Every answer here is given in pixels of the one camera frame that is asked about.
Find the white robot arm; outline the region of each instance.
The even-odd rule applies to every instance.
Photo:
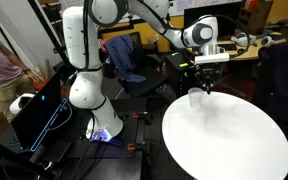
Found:
[[[188,28],[176,29],[168,25],[165,19],[169,9],[168,0],[90,0],[85,4],[88,4],[84,8],[88,8],[89,17],[85,16],[83,7],[68,8],[63,13],[63,29],[69,61],[77,69],[69,99],[78,108],[92,110],[94,118],[89,121],[86,132],[91,140],[108,142],[123,128],[110,100],[101,93],[103,75],[96,24],[111,27],[126,12],[134,13],[177,48],[200,47],[204,59],[200,59],[199,63],[203,63],[203,60],[204,63],[229,60],[228,54],[218,53],[215,17],[204,16]]]

